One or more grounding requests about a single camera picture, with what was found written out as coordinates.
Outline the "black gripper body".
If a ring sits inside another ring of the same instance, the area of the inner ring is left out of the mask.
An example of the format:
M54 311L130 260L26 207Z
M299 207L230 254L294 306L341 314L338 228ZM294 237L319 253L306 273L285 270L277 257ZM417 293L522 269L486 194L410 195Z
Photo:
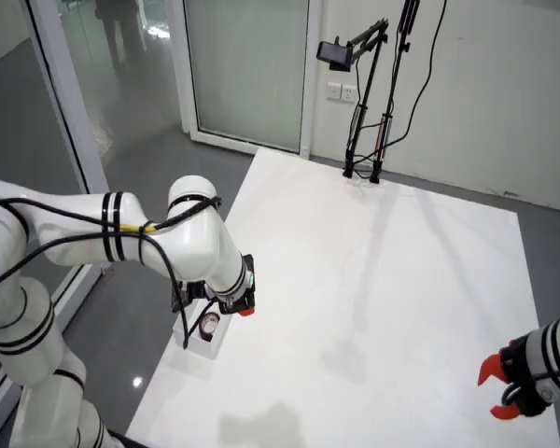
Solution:
M254 259L246 254L242 256L241 271L233 287L217 294L219 311L223 315L233 315L240 308L255 308L255 291Z
M511 390L505 392L501 405L516 403L520 416L534 417L542 414L549 406L538 392L538 374L549 372L552 367L547 358L545 336L522 336L512 340L501 351L501 364Z

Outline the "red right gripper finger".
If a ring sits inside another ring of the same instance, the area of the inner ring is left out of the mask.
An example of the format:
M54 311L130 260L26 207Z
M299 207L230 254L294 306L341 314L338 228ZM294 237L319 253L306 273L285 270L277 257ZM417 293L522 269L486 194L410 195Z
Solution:
M482 385L490 377L498 378L501 382L505 382L505 372L502 368L500 353L490 355L483 361L480 367L477 385Z

